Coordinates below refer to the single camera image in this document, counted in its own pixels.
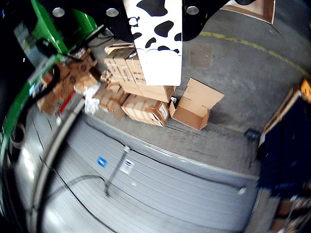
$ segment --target black cable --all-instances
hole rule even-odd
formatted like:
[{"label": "black cable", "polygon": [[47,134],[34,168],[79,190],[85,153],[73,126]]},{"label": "black cable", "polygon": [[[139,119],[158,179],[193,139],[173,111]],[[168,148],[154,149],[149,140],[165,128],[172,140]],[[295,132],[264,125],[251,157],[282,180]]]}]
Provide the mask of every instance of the black cable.
[{"label": "black cable", "polygon": [[52,170],[54,170],[54,172],[57,174],[57,176],[60,178],[60,180],[62,181],[62,183],[64,184],[64,186],[66,187],[66,189],[69,190],[69,192],[74,196],[74,198],[80,203],[80,205],[96,220],[98,221],[100,224],[102,224],[104,227],[106,227],[108,230],[110,230],[113,233],[118,233],[117,231],[115,231],[114,229],[112,229],[111,227],[109,227],[108,225],[106,225],[103,221],[101,221],[98,217],[96,217],[92,212],[90,212],[90,210],[80,201],[80,199],[75,195],[75,193],[72,191],[72,189],[68,186],[68,184],[63,180],[63,178],[60,176],[60,174],[54,169],[52,168]]},{"label": "black cable", "polygon": [[97,44],[97,45],[89,45],[89,47],[90,47],[90,48],[95,48],[95,47],[98,47],[98,46],[100,46],[100,45],[102,45],[102,44],[104,44],[104,43],[106,43],[106,42],[110,41],[112,38],[113,38],[113,36],[112,36],[112,37],[110,37],[109,39],[107,39],[107,40],[105,40],[105,41],[103,41],[103,42],[101,42],[101,43]]},{"label": "black cable", "polygon": [[[89,179],[100,179],[104,182],[104,184],[106,184],[106,181],[104,180],[104,178],[102,176],[99,176],[99,175],[83,175],[83,176],[79,176],[75,179],[73,179],[72,181],[68,182],[67,185],[70,187],[70,186],[73,186],[75,185],[76,183],[79,183],[81,181],[84,181],[84,180],[89,180]],[[51,200],[53,200],[54,198],[57,197],[57,195],[66,188],[66,186],[62,186],[60,188],[58,188],[57,190],[55,190],[53,193],[51,193],[50,195],[48,195],[45,199],[44,199],[44,202],[50,202]]]}]

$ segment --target metal rod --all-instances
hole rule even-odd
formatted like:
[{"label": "metal rod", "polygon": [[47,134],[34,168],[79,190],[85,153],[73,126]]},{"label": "metal rod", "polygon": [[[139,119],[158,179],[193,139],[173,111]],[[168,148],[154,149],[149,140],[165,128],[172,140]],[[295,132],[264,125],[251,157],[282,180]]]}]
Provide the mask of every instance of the metal rod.
[{"label": "metal rod", "polygon": [[124,159],[125,159],[127,153],[130,152],[130,148],[129,148],[128,146],[125,146],[125,147],[123,148],[123,150],[124,150],[124,151],[123,151],[123,155],[122,155],[122,157],[121,157],[121,159],[120,159],[118,165],[117,165],[116,168],[113,170],[111,176],[109,177],[109,180],[106,182],[106,189],[105,189],[105,192],[106,192],[107,197],[110,196],[110,195],[109,195],[109,187],[110,187],[110,185],[111,185],[111,182],[112,182],[113,178],[115,178],[115,176],[116,176],[118,170],[120,169],[121,164],[123,163],[123,161],[124,161]]}]

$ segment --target blue sticker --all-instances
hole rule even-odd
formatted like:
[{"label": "blue sticker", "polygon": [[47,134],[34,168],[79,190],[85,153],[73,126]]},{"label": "blue sticker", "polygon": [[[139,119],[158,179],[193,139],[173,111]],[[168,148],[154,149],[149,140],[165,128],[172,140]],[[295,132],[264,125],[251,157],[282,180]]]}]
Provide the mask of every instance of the blue sticker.
[{"label": "blue sticker", "polygon": [[98,157],[97,163],[102,167],[105,167],[107,165],[107,161],[100,156]]}]

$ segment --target orange object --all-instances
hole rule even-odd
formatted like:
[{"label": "orange object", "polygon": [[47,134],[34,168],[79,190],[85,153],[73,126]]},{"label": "orange object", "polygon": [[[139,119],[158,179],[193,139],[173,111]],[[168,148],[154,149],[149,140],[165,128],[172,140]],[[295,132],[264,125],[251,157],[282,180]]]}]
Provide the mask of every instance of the orange object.
[{"label": "orange object", "polygon": [[300,85],[301,92],[311,101],[311,81],[304,79]]}]

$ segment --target white label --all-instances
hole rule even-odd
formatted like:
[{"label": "white label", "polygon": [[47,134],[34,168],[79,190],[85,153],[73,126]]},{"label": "white label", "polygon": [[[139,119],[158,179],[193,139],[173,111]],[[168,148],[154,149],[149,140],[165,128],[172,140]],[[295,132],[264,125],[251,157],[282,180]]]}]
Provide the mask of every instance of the white label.
[{"label": "white label", "polygon": [[134,163],[126,159],[121,165],[120,170],[129,175],[133,166],[134,166]]},{"label": "white label", "polygon": [[161,113],[163,114],[164,119],[166,119],[167,116],[168,116],[168,113],[167,113],[167,111],[166,111],[166,108],[165,108],[164,104],[161,105],[161,107],[159,108],[159,110],[160,110]]}]

